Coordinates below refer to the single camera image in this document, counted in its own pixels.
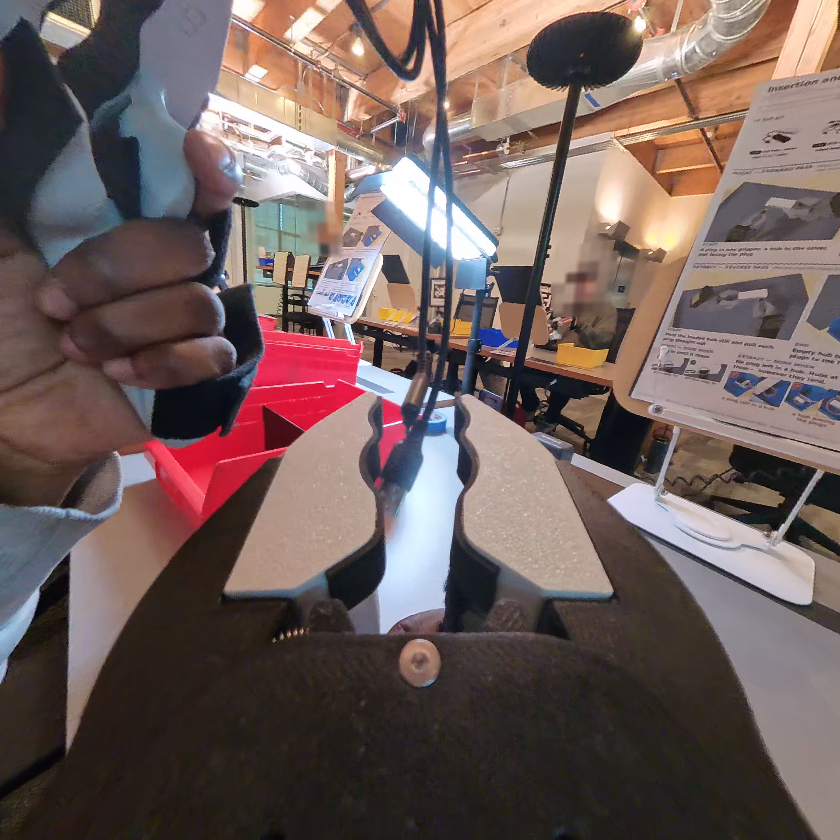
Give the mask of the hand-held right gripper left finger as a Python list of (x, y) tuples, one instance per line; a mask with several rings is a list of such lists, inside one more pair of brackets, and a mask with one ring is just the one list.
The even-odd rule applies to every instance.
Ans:
[(336, 599), (376, 603), (385, 572), (380, 470), (383, 400), (362, 394), (290, 445), (271, 479), (224, 594), (281, 599), (304, 616)]

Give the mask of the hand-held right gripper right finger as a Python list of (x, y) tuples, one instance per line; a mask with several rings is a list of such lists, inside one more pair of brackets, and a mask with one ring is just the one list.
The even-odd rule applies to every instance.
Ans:
[(457, 475), (446, 628), (538, 631), (554, 602), (614, 597), (560, 462), (472, 395), (455, 404)]

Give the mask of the person's left hand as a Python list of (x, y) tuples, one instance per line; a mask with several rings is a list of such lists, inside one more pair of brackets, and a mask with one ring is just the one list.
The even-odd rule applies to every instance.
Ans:
[(1, 495), (59, 506), (83, 472), (151, 436), (122, 385), (194, 385), (235, 368), (217, 294), (194, 279), (214, 257), (204, 227), (241, 174), (224, 143), (189, 132), (196, 220), (142, 219), (48, 268), (2, 229)]

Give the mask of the red plastic bin with divider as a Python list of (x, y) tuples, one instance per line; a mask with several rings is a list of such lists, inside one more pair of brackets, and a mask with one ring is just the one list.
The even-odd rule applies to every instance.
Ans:
[(153, 441), (145, 445), (145, 455), (164, 491), (198, 527), (267, 460), (283, 456), (311, 427), (362, 393), (344, 381), (258, 386), (229, 434), (215, 433), (184, 448)]

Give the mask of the long wooden work table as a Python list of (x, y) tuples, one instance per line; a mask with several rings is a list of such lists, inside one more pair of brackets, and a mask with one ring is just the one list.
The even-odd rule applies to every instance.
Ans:
[[(363, 335), (373, 340), (374, 361), (381, 361), (382, 345), (384, 343), (411, 349), (415, 349), (417, 346), (418, 331), (410, 324), (360, 318), (352, 325), (352, 329), (354, 334)], [(615, 364), (610, 362), (604, 362), (591, 369), (561, 364), (556, 360), (555, 354), (543, 350), (530, 351), (525, 366), (533, 371), (565, 376), (576, 381), (590, 382), (606, 387), (613, 386), (613, 374), (616, 368)]]

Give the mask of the white document stand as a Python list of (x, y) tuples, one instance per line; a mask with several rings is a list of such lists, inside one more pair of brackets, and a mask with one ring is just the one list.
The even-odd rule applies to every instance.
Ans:
[(612, 507), (644, 532), (772, 597), (796, 606), (812, 604), (814, 559), (784, 537), (824, 472), (814, 472), (787, 519), (764, 534), (665, 490), (680, 432), (675, 425), (656, 483), (628, 486), (609, 499)]

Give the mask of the black office chair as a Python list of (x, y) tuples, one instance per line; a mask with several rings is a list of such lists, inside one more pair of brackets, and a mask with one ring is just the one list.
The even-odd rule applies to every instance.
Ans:
[[(729, 456), (729, 465), (736, 474), (735, 483), (754, 484), (775, 491), (781, 502), (775, 506), (764, 505), (753, 500), (734, 497), (710, 496), (707, 506), (717, 510), (717, 505), (735, 508), (739, 511), (729, 514), (739, 522), (751, 526), (767, 527), (771, 531), (781, 526), (791, 513), (795, 502), (809, 484), (814, 468), (760, 453), (743, 446), (734, 446)], [(806, 504), (839, 513), (839, 476), (826, 472), (816, 484)], [(801, 545), (806, 539), (827, 550), (836, 559), (839, 544), (824, 532), (808, 523), (802, 517), (802, 510), (788, 528), (785, 536), (788, 542)]]

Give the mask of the printed instruction sheet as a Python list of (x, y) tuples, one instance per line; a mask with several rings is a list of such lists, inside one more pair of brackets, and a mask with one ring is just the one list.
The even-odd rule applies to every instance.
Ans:
[(322, 320), (325, 333), (334, 326), (355, 343), (353, 324), (363, 314), (383, 266), (382, 251), (391, 229), (375, 215), (385, 200), (382, 191), (363, 194), (345, 225), (341, 247), (324, 263), (308, 301), (308, 312)]
[(839, 71), (762, 85), (630, 396), (838, 471)]

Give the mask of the LED panel light on stand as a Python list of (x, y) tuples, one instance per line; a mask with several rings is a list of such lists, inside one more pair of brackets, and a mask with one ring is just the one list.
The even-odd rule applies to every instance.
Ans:
[[(498, 238), (480, 222), (452, 192), (452, 183), (443, 175), (430, 176), (415, 155), (402, 157), (390, 170), (367, 176), (356, 195), (379, 193), (374, 216), (422, 259), (421, 301), (417, 334), (417, 373), (427, 374), (426, 383), (443, 388), (446, 356), (455, 331), (457, 290), (484, 289), (489, 267), (497, 261)], [(433, 302), (432, 269), (444, 274), (443, 300)], [(433, 374), (427, 339), (428, 310), (438, 306), (444, 323), (440, 335), (443, 347), (438, 369)]]

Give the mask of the black disc-top pole stand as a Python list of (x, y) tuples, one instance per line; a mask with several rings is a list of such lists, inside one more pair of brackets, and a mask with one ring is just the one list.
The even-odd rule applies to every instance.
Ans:
[(567, 96), (511, 369), (504, 411), (508, 418), (513, 418), (516, 410), (581, 95), (585, 89), (603, 88), (625, 76), (636, 64), (642, 47), (643, 38), (628, 17), (599, 11), (563, 17), (540, 31), (528, 49), (531, 79), (543, 88), (566, 90)]

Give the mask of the silver ventilation duct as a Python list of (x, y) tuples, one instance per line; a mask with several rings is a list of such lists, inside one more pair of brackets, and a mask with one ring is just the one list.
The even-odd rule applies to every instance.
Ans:
[[(646, 38), (633, 69), (581, 94), (579, 115), (601, 112), (633, 96), (692, 75), (740, 44), (764, 16), (768, 1), (712, 1), (697, 21), (665, 35)], [(565, 91), (542, 87), (529, 73), (484, 96), (448, 124), (451, 143), (492, 141), (558, 123)]]

